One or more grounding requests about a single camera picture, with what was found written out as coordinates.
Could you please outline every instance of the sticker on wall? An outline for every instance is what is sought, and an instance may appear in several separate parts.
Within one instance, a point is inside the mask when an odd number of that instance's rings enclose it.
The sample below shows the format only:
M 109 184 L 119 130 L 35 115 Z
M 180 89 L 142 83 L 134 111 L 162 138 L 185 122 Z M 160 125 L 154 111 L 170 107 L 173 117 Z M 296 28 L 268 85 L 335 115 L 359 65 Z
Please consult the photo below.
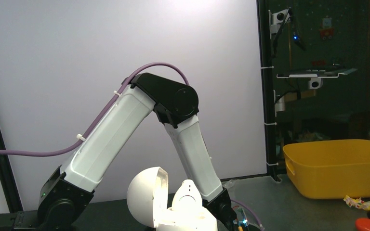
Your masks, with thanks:
M 328 16 L 326 18 L 323 18 L 321 29 L 319 31 L 322 40 L 332 39 L 332 37 L 334 36 L 334 28 L 332 27 L 332 18 L 329 18 Z

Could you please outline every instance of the table surface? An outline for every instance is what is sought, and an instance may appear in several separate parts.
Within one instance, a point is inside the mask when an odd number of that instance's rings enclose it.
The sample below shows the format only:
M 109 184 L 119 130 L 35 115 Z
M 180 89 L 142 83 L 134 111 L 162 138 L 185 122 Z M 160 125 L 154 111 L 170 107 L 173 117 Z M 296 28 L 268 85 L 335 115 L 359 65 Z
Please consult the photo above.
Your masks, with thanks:
M 355 220 L 366 217 L 365 211 L 349 208 L 343 200 L 307 199 L 287 175 L 279 177 L 282 182 L 271 177 L 237 180 L 229 188 L 230 197 L 253 209 L 267 231 L 355 231 Z M 92 203 L 75 225 L 80 231 L 152 230 L 131 216 L 126 200 Z M 222 224 L 218 228 L 226 230 Z

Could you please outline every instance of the yellow plastic bin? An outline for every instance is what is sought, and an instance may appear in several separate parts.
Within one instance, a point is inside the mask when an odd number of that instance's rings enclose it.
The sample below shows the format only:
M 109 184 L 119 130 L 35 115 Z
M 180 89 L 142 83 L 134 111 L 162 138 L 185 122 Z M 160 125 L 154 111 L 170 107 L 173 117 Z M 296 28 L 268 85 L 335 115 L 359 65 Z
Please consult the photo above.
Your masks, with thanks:
M 338 140 L 283 147 L 287 175 L 312 199 L 370 197 L 370 141 Z

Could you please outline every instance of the small camera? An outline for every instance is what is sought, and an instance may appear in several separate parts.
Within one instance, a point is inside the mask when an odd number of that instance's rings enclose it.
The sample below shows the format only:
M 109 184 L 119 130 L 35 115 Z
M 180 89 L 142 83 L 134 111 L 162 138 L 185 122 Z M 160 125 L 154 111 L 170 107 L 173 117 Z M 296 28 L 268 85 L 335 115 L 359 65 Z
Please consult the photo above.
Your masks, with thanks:
M 308 81 L 308 88 L 309 89 L 319 89 L 323 86 L 323 79 L 322 78 L 311 78 Z

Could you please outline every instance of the white zip tie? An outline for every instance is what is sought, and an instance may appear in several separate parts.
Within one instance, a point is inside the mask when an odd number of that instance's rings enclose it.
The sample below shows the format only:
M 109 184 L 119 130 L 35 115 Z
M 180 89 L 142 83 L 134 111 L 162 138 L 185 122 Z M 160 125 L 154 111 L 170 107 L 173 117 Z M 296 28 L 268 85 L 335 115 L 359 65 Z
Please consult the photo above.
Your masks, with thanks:
M 79 140 L 82 140 L 83 142 L 86 141 L 86 138 L 84 138 L 83 135 L 81 135 L 81 134 L 77 134 L 76 138 L 79 139 Z
M 266 162 L 267 166 L 276 166 L 278 165 L 278 163 L 275 163 L 275 164 L 269 164 L 268 162 Z

